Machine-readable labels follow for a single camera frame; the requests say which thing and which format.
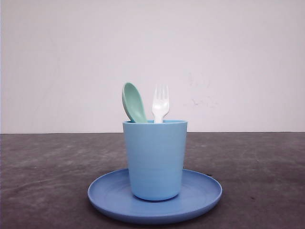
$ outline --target white fork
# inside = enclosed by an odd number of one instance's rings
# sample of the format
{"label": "white fork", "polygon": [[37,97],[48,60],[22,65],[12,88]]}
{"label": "white fork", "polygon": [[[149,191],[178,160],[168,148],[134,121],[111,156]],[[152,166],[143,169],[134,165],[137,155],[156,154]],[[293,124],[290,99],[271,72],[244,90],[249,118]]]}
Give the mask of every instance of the white fork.
{"label": "white fork", "polygon": [[154,116],[154,123],[163,123],[164,116],[170,110],[170,97],[168,92],[168,86],[156,86],[154,91],[152,113]]}

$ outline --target plate rim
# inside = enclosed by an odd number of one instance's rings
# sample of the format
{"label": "plate rim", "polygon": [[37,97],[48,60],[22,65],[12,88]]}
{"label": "plate rim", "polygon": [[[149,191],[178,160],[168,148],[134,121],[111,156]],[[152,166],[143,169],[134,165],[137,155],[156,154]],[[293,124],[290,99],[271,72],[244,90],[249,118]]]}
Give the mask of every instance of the plate rim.
{"label": "plate rim", "polygon": [[102,178],[103,176],[109,175],[109,174],[111,174],[111,173],[122,172],[122,171],[124,171],[124,170],[127,170],[127,171],[128,171],[128,168],[121,168],[121,169],[117,169],[117,170],[114,170],[114,171],[112,171],[112,172],[106,173],[106,174],[104,174],[104,175],[102,175],[102,176],[96,178],[96,179],[89,185],[88,191],[87,191],[87,195],[88,195],[88,198],[89,198],[91,204],[92,204],[94,207],[99,208],[99,209],[102,209],[103,211],[107,211],[107,212],[109,212],[109,213],[111,213],[111,214],[116,214],[116,215],[126,216],[126,217],[162,218],[162,217],[179,216],[179,215],[184,215],[184,214],[193,213],[193,212],[199,211],[199,210],[201,210],[201,209],[204,209],[204,208],[206,208],[207,206],[211,206],[211,205],[214,204],[214,203],[217,204],[218,201],[219,201],[219,199],[220,199],[220,197],[221,197],[221,195],[222,195],[222,193],[223,193],[223,188],[222,188],[221,184],[220,184],[216,179],[214,179],[213,177],[210,177],[210,176],[208,176],[208,175],[206,175],[206,174],[203,174],[203,173],[200,173],[200,172],[197,172],[197,171],[193,171],[193,170],[184,168],[183,170],[185,170],[185,171],[187,171],[187,172],[197,173],[197,174],[199,174],[199,175],[201,175],[201,176],[204,176],[205,178],[211,179],[213,182],[215,182],[215,183],[219,186],[219,188],[220,188],[220,192],[219,192],[218,196],[217,196],[212,202],[208,202],[208,203],[205,204],[205,206],[203,206],[203,207],[196,208],[196,209],[193,209],[193,210],[191,210],[191,211],[186,211],[186,212],[183,212],[183,213],[169,213],[169,214],[162,214],[162,215],[156,215],[156,214],[154,214],[154,215],[145,215],[145,214],[141,214],[141,215],[132,214],[132,215],[130,215],[130,214],[122,214],[121,212],[109,210],[109,209],[107,209],[107,208],[105,208],[105,207],[101,207],[101,206],[95,204],[94,201],[93,201],[93,199],[92,199],[92,197],[90,196],[90,189],[91,189],[91,187],[94,185],[94,183],[97,182],[97,180],[99,180],[99,179]]}

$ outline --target dark gray countertop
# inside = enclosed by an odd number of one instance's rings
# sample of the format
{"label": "dark gray countertop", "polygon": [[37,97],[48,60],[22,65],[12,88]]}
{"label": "dark gray countertop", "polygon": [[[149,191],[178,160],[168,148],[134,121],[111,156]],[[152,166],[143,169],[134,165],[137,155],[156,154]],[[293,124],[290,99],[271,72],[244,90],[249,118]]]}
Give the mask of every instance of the dark gray countertop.
{"label": "dark gray countertop", "polygon": [[305,225],[305,133],[188,133],[184,167],[212,175],[224,191],[210,212],[177,224],[127,224],[91,206],[90,183],[125,167],[123,134],[1,135],[1,228]]}

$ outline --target cup rim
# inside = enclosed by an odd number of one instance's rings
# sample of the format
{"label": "cup rim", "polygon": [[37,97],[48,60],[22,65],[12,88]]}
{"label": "cup rim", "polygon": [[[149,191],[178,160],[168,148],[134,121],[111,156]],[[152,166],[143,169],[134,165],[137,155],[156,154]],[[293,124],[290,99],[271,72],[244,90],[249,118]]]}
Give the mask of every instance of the cup rim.
{"label": "cup rim", "polygon": [[153,123],[153,120],[148,120],[147,123],[135,123],[133,121],[125,121],[123,124],[127,125],[172,125],[172,124],[182,124],[182,123],[187,123],[185,120],[164,120],[165,123]]}

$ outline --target spoon bowl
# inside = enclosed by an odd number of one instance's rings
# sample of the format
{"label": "spoon bowl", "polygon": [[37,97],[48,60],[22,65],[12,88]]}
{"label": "spoon bowl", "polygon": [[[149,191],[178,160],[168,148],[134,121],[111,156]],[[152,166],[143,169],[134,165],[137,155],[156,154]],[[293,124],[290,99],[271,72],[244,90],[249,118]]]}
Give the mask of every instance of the spoon bowl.
{"label": "spoon bowl", "polygon": [[142,99],[137,88],[132,83],[126,83],[122,90],[124,110],[132,122],[147,123]]}

